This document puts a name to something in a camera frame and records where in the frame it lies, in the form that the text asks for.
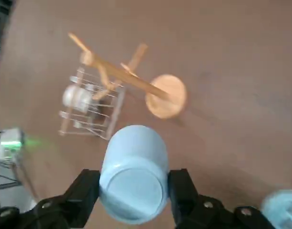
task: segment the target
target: wooden stick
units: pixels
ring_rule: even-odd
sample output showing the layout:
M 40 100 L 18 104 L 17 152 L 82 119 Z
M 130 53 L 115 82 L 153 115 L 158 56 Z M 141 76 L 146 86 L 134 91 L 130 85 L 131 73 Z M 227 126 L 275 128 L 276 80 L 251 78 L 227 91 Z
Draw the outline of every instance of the wooden stick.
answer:
M 110 88 L 110 81 L 107 75 L 107 71 L 105 69 L 105 67 L 103 67 L 102 65 L 98 65 L 98 71 L 100 74 L 100 78 L 101 78 L 101 83 L 102 85 L 104 85 L 107 89 Z
M 89 52 L 90 50 L 80 41 L 75 35 L 72 33 L 69 34 L 69 36 L 76 42 L 76 44 L 81 47 L 85 52 Z M 150 83 L 147 83 L 146 81 L 135 77 L 129 73 L 127 73 L 125 70 L 120 69 L 113 64 L 111 64 L 108 61 L 105 61 L 101 59 L 98 55 L 93 54 L 93 61 L 89 66 L 92 66 L 94 68 L 99 67 L 99 65 L 102 65 L 106 68 L 108 75 L 113 75 L 116 78 L 118 78 L 121 81 L 124 81 L 126 83 L 129 83 L 137 88 L 140 88 L 141 90 L 145 91 L 146 93 L 153 94 L 161 99 L 168 100 L 169 95 L 168 93 L 164 92 L 163 90 L 151 85 Z
M 82 43 L 81 40 L 79 40 L 79 38 L 74 35 L 73 33 L 69 32 L 69 37 L 85 52 L 90 52 L 90 50 Z
M 126 71 L 128 71 L 130 74 L 134 74 L 133 71 L 135 71 L 135 69 L 137 68 L 137 66 L 139 65 L 139 63 L 141 62 L 141 58 L 144 55 L 144 53 L 146 52 L 148 46 L 144 43 L 140 44 L 135 52 L 135 54 L 133 55 L 133 57 L 131 58 L 128 66 L 121 64 L 121 66 L 126 69 Z M 100 91 L 97 92 L 94 96 L 93 99 L 94 100 L 100 100 L 103 97 L 105 97 L 110 91 L 115 90 L 119 85 L 121 84 L 120 80 L 116 80 L 114 83 L 111 83 L 109 86 L 109 89 L 106 89 L 104 91 Z
M 70 106 L 67 108 L 66 110 L 66 113 L 68 114 L 66 118 L 64 118 L 62 124 L 61 124 L 61 131 L 60 131 L 60 135 L 64 136 L 65 135 L 65 132 L 68 128 L 68 125 L 70 123 L 70 115 L 73 111 L 73 108 L 74 108 L 74 105 L 76 103 L 76 96 L 77 96 L 77 93 L 79 91 L 79 88 L 82 84 L 82 80 L 83 80 L 83 73 L 82 71 L 79 69 L 78 72 L 77 72 L 77 82 L 76 82 L 76 87 L 74 88 L 74 92 L 73 92 L 73 96 L 71 98 L 71 101 L 70 101 Z

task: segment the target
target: green light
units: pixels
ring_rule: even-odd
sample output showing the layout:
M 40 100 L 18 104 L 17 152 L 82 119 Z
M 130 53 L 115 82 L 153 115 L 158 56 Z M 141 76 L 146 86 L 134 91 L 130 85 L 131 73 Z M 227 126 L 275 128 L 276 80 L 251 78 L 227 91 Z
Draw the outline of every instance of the green light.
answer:
M 1 142 L 1 146 L 5 146 L 5 147 L 21 147 L 22 143 L 20 141 Z

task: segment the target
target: blue object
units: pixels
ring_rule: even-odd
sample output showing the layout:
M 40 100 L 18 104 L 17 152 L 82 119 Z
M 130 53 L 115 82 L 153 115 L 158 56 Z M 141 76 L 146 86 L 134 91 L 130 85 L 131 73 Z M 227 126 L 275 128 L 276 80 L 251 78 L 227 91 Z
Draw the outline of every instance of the blue object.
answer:
M 156 217 L 168 199 L 168 157 L 152 129 L 131 125 L 110 140 L 100 177 L 100 198 L 109 215 L 128 224 Z
M 276 229 L 292 229 L 292 190 L 268 196 L 263 202 L 262 213 Z

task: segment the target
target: wooden floor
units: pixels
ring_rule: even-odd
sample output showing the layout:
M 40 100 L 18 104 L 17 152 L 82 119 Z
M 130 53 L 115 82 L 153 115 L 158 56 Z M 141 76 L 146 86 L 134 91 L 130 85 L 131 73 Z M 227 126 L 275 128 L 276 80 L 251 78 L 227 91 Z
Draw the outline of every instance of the wooden floor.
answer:
M 181 115 L 162 121 L 129 87 L 116 129 L 154 128 L 170 168 L 188 168 L 198 191 L 225 206 L 259 206 L 292 188 L 292 0 L 20 0 L 0 62 L 0 128 L 32 139 L 25 164 L 39 198 L 63 193 L 83 168 L 100 169 L 107 142 L 61 137 L 59 110 L 80 50 L 77 34 L 114 64 L 149 45 L 136 73 L 178 76 L 188 89 Z M 173 228 L 170 206 L 132 228 Z M 127 228 L 96 204 L 87 228 Z

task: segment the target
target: round wooden disc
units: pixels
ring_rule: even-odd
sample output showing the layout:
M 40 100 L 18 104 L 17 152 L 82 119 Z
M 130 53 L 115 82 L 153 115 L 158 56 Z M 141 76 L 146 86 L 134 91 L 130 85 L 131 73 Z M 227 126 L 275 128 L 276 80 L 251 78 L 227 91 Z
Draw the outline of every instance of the round wooden disc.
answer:
M 151 84 L 169 94 L 169 100 L 163 100 L 155 95 L 146 94 L 148 109 L 159 118 L 171 118 L 180 113 L 186 102 L 186 87 L 173 75 L 160 75 Z

